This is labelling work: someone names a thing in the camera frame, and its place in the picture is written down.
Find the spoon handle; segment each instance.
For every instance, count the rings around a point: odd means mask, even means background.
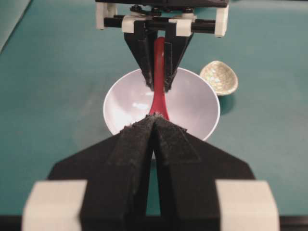
[[[166,120],[169,120],[164,91],[164,47],[165,38],[157,38],[154,43],[154,98],[150,114],[160,113]]]

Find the green table surface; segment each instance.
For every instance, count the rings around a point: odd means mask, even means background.
[[[0,53],[30,0],[0,0]]]
[[[195,34],[180,64],[234,69],[239,88],[220,98],[208,142],[267,180],[281,215],[308,214],[307,22],[305,1],[231,0],[227,35]],[[137,68],[120,29],[96,30],[94,0],[33,0],[0,54],[0,214],[21,214],[55,162],[111,135],[104,97]],[[148,213],[159,214],[155,166]]]

